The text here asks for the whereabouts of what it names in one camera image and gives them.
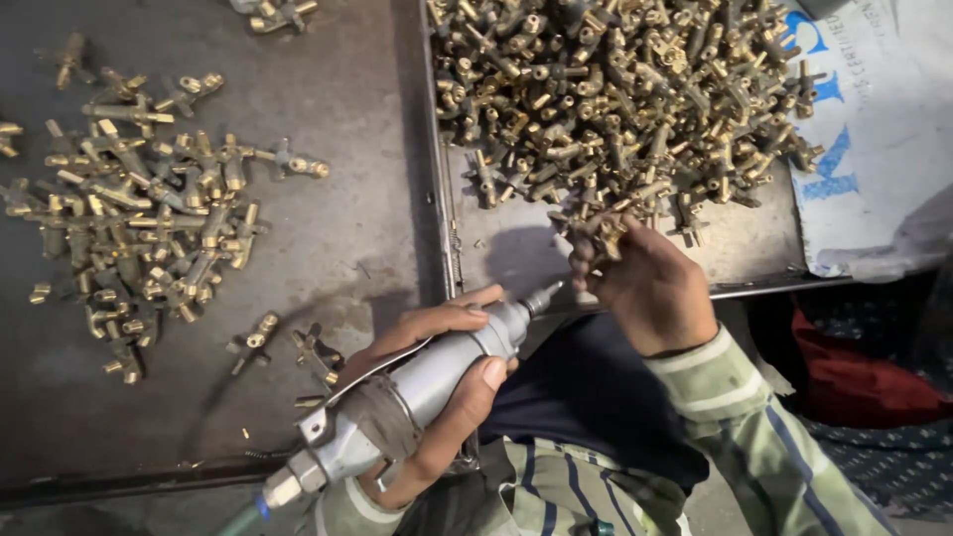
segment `striped shirt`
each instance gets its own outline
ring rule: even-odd
[[[723,326],[704,346],[646,365],[754,534],[897,534],[781,407]],[[373,503],[354,479],[331,485],[309,523],[319,536],[575,536],[608,526],[622,536],[690,534],[681,488],[597,452],[504,438],[481,448],[480,459],[480,472],[441,479],[400,510]]]

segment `red cloth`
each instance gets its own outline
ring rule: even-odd
[[[810,381],[802,394],[804,417],[831,426],[896,428],[953,416],[929,382],[899,366],[866,357],[852,340],[819,333],[796,309],[794,338]]]

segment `fingernail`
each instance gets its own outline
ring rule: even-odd
[[[483,381],[496,391],[503,380],[506,380],[506,363],[500,358],[493,358],[483,369]]]

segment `person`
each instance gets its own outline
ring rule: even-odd
[[[379,467],[324,490],[310,514],[319,535],[689,534],[682,513],[686,494],[707,476],[699,452],[730,484],[756,535],[896,534],[781,407],[716,321],[700,267],[634,218],[621,223],[627,231],[618,244],[620,261],[602,263],[591,274],[596,250],[587,240],[576,243],[570,257],[575,288],[594,294],[611,315],[594,317],[613,320],[631,345],[617,352],[626,358],[617,363],[620,372],[587,376],[587,370],[605,368],[602,361],[595,361],[598,367],[589,355],[551,361],[546,348],[560,350],[545,343],[508,381],[512,370],[502,359],[477,361],[386,491],[373,482]],[[405,314],[352,357],[342,378],[417,340],[483,327],[487,316],[472,305],[498,300],[502,292],[495,285]],[[589,338],[594,354],[612,345],[602,332]],[[539,377],[560,367],[542,387],[533,380],[510,387],[520,375],[531,376],[524,369]],[[647,368],[652,382],[626,367]],[[590,381],[596,373],[608,383]],[[619,384],[617,377],[629,383]],[[587,387],[593,383],[595,390]],[[663,402],[637,406],[625,398],[654,388],[667,393]],[[565,392],[581,394],[556,404],[548,400]],[[514,408],[523,414],[508,417]],[[676,414],[672,419],[665,418],[668,410]],[[674,439],[664,425],[641,424],[658,415],[678,429]],[[480,428],[479,471],[444,476],[482,423],[491,429]],[[660,446],[644,446],[658,437],[664,439]]]

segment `dark pants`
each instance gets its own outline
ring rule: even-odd
[[[665,388],[606,314],[572,320],[546,340],[500,387],[479,434],[482,443],[505,435],[577,444],[685,490],[708,478]]]

